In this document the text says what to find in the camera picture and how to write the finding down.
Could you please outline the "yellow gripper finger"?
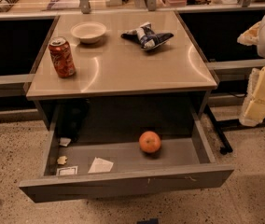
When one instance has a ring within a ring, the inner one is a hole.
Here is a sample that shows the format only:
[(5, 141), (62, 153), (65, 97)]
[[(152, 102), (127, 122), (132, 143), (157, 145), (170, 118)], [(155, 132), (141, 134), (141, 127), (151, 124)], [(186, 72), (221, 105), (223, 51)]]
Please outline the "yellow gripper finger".
[(238, 36), (237, 42), (245, 46), (257, 45), (259, 26), (260, 22), (255, 23), (253, 26)]
[(239, 121), (242, 125), (254, 127), (265, 119), (265, 66), (253, 68), (249, 76), (247, 95), (241, 109)]

